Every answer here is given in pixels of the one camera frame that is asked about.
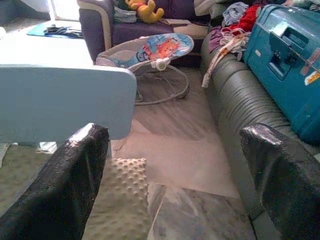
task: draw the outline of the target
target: yellow plush toy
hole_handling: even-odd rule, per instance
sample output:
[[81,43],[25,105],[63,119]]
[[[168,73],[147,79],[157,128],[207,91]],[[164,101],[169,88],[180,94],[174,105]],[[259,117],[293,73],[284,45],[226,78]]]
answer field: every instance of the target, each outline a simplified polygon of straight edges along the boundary
[[125,0],[125,3],[128,4],[130,9],[136,10],[140,19],[147,24],[156,23],[165,14],[162,8],[158,8],[158,10],[154,12],[156,8],[154,0],[149,0],[147,5],[146,0]]

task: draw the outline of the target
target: baby bouncer seat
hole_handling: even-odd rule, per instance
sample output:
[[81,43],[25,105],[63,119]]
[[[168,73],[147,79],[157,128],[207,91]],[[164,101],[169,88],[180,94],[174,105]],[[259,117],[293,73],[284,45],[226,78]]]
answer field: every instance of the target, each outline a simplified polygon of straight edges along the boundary
[[[139,78],[147,73],[162,73],[161,77],[155,77],[154,80],[165,80],[173,93],[161,99],[144,101],[144,98],[137,89],[136,105],[159,104],[173,98],[185,98],[190,90],[190,80],[186,74],[170,65],[171,60],[177,59],[188,54],[194,47],[194,41],[191,37],[180,33],[167,33],[153,35],[150,37],[141,37],[114,46],[104,52],[101,52],[96,59],[95,64],[99,66],[125,68],[133,72]],[[163,73],[166,69],[171,69],[181,75],[184,79],[183,89],[176,89]]]

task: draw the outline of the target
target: teal suitcase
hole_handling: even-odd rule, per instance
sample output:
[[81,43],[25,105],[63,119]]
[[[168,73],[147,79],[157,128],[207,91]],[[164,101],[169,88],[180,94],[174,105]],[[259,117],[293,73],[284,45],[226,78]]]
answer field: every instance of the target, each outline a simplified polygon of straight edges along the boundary
[[299,137],[320,144],[320,13],[267,5],[250,36],[244,61]]

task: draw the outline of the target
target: armchair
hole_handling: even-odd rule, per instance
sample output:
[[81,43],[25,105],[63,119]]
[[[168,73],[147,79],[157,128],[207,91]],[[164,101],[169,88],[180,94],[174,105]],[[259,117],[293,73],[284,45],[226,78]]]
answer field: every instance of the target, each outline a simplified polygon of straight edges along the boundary
[[91,59],[95,62],[99,53],[115,45],[138,39],[142,36],[151,36],[168,33],[181,33],[194,40],[194,53],[199,54],[203,39],[206,37],[208,27],[196,24],[197,21],[209,21],[210,17],[196,16],[194,0],[156,0],[157,8],[164,9],[164,18],[186,19],[189,25],[167,25],[162,22],[147,24],[137,21],[135,23],[114,22],[113,0],[78,0],[80,7],[80,23],[84,40],[88,47]]

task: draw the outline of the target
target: pile of clothes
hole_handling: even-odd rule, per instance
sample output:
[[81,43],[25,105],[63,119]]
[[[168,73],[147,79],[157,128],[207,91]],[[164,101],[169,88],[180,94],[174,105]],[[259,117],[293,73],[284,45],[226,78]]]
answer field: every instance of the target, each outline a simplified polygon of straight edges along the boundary
[[209,86],[213,70],[220,60],[228,53],[241,54],[246,50],[247,43],[256,19],[263,4],[249,6],[243,2],[231,4],[222,14],[221,25],[214,26],[210,32],[209,51],[222,46],[214,55],[206,74],[203,77],[202,87]]
[[268,4],[278,4],[320,12],[320,0],[255,0],[252,6],[243,2],[231,4],[222,16],[211,19],[214,27],[210,31],[209,52],[219,48],[203,77],[202,87],[207,88],[211,74],[219,61],[228,53],[241,60],[254,24],[262,8]]

